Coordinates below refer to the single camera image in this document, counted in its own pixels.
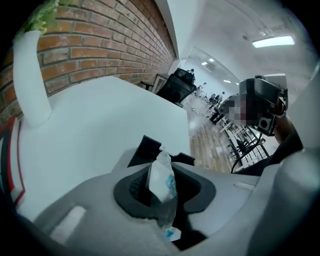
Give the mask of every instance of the person's arm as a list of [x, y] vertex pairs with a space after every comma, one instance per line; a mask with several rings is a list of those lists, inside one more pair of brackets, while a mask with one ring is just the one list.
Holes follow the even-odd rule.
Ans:
[[294, 130], [294, 125], [286, 116], [278, 118], [274, 128], [274, 137], [281, 144]]

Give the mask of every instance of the black chair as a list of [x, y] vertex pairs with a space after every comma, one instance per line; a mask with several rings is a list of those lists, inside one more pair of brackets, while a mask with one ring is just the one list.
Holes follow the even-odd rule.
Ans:
[[156, 95], [183, 107], [181, 102], [197, 89], [192, 83], [193, 78], [193, 74], [179, 68], [169, 76]]

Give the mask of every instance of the camera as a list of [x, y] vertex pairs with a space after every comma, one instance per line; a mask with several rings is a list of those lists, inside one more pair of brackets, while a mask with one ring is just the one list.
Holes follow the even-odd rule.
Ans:
[[240, 121], [264, 135], [274, 136], [277, 119], [284, 117], [287, 109], [286, 75], [271, 74], [241, 81], [239, 93], [229, 97], [218, 112], [231, 121]]

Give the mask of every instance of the red stripe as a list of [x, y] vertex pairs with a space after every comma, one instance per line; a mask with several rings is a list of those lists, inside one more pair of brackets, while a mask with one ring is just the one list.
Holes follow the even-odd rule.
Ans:
[[11, 121], [11, 123], [7, 124], [8, 122], [6, 122], [7, 126], [9, 126], [9, 129], [10, 129], [10, 140], [9, 140], [8, 151], [7, 151], [7, 156], [6, 156], [6, 164], [7, 164], [6, 172], [7, 172], [8, 185], [9, 185], [10, 192], [15, 189], [15, 184], [14, 184], [14, 181], [13, 181], [12, 175], [11, 175], [11, 163], [10, 163], [12, 130], [14, 128], [14, 122], [15, 122], [15, 118], [16, 118], [15, 116], [13, 116], [13, 117], [11, 117], [8, 120], [8, 121]]
[[18, 171], [19, 171], [19, 176], [20, 176], [20, 181], [21, 181], [21, 185], [22, 185], [22, 191], [21, 193], [18, 195], [18, 197], [16, 198], [14, 204], [17, 205], [20, 201], [20, 199], [23, 197], [23, 195], [25, 194], [25, 185], [24, 185], [24, 180], [22, 179], [22, 174], [21, 174], [21, 169], [20, 169], [20, 158], [19, 158], [19, 139], [20, 139], [20, 130], [21, 130], [21, 122], [19, 122], [19, 128], [18, 128], [18, 141], [17, 141], [17, 146], [16, 146], [16, 151], [17, 151], [17, 158], [18, 158]]

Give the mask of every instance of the fluorescent light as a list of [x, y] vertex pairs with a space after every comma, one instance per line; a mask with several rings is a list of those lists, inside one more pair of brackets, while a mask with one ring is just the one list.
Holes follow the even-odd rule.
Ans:
[[255, 48], [267, 46], [292, 46], [295, 44], [291, 35], [272, 37], [252, 42]]

